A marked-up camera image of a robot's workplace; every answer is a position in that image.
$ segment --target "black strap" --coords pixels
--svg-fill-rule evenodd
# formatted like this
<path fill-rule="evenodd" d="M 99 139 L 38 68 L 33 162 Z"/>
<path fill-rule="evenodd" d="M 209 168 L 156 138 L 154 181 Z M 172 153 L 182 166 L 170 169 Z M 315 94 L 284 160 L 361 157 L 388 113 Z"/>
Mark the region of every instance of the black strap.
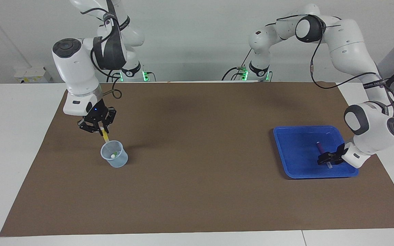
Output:
<path fill-rule="evenodd" d="M 130 70 L 127 70 L 127 69 L 122 68 L 121 71 L 124 72 L 124 74 L 125 74 L 127 77 L 134 77 L 135 74 L 136 74 L 137 72 L 139 72 L 140 69 L 141 69 L 141 62 L 139 62 L 138 65 L 137 65 L 135 68 L 132 68 L 132 69 L 130 69 Z"/>
<path fill-rule="evenodd" d="M 130 17 L 127 15 L 127 19 L 121 25 L 119 25 L 119 30 L 122 31 L 130 24 Z"/>
<path fill-rule="evenodd" d="M 267 73 L 267 71 L 268 71 L 270 65 L 269 65 L 268 67 L 264 68 L 264 69 L 259 69 L 259 68 L 257 68 L 257 67 L 254 67 L 254 66 L 252 65 L 252 62 L 250 61 L 249 67 L 250 67 L 250 70 L 251 70 L 252 72 L 254 72 L 258 77 L 262 77 L 262 76 L 265 75 L 265 73 Z"/>
<path fill-rule="evenodd" d="M 389 115 L 388 108 L 382 102 L 380 102 L 380 101 L 366 101 L 366 103 L 374 103 L 374 104 L 378 105 L 379 107 L 381 107 L 381 113 L 383 113 L 385 115 Z"/>
<path fill-rule="evenodd" d="M 367 84 L 363 84 L 363 87 L 366 90 L 366 89 L 370 89 L 370 88 L 377 87 L 380 85 L 385 85 L 385 84 L 386 84 L 386 82 L 383 79 L 380 79 L 380 80 L 376 80 L 376 81 L 373 81 L 373 82 L 370 82 Z"/>
<path fill-rule="evenodd" d="M 107 3 L 108 12 L 112 13 L 113 15 L 116 15 L 114 3 L 112 3 L 111 0 L 106 0 L 106 3 Z"/>
<path fill-rule="evenodd" d="M 104 57 L 103 57 L 102 48 L 101 48 L 101 39 L 102 38 L 103 37 L 95 37 L 94 38 L 94 46 L 92 47 L 92 49 L 94 50 L 95 59 L 97 60 L 98 67 L 100 69 L 105 69 Z"/>

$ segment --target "blue bin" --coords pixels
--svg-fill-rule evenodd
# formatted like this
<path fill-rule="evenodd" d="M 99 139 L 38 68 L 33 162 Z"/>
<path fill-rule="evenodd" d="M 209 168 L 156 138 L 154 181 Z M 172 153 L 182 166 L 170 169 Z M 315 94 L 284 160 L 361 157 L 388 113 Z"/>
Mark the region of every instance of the blue bin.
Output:
<path fill-rule="evenodd" d="M 317 164 L 324 151 L 335 152 L 344 143 L 334 126 L 279 126 L 273 131 L 285 173 L 293 179 L 347 178 L 358 175 L 358 169 L 344 162 L 328 168 Z"/>

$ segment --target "clear plastic cup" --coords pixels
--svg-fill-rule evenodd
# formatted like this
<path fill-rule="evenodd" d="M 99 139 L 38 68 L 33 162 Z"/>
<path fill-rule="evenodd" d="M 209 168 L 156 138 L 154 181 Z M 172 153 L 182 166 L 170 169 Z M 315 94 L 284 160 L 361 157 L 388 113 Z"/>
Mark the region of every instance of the clear plastic cup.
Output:
<path fill-rule="evenodd" d="M 124 166 L 129 160 L 129 156 L 124 151 L 122 144 L 119 141 L 112 140 L 105 143 L 101 147 L 101 157 L 105 159 L 114 168 Z"/>

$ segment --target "green indicator light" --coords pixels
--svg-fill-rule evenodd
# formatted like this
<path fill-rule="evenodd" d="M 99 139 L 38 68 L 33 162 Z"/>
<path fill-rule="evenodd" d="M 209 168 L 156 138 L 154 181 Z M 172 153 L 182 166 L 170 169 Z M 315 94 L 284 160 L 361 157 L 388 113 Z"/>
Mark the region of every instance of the green indicator light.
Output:
<path fill-rule="evenodd" d="M 267 77 L 265 78 L 265 81 L 272 82 L 272 78 L 273 78 L 273 72 L 272 71 L 268 71 L 267 72 Z"/>
<path fill-rule="evenodd" d="M 241 79 L 242 80 L 244 80 L 244 81 L 246 81 L 247 80 L 247 76 L 249 75 L 249 71 L 247 71 L 247 70 L 244 70 L 244 73 L 242 74 L 242 77 L 241 77 Z"/>
<path fill-rule="evenodd" d="M 150 81 L 150 77 L 146 72 L 142 71 L 142 76 L 144 77 L 144 81 Z"/>

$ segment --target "purple marker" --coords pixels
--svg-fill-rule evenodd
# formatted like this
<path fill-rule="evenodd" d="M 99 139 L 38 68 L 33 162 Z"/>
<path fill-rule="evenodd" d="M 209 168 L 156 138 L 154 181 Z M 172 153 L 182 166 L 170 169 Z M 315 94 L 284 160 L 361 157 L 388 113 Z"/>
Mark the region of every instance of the purple marker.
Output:
<path fill-rule="evenodd" d="M 320 154 L 323 154 L 325 150 L 323 149 L 322 144 L 320 142 L 317 142 L 316 144 Z M 326 165 L 328 165 L 328 168 L 332 168 L 332 164 L 330 162 L 326 162 Z"/>

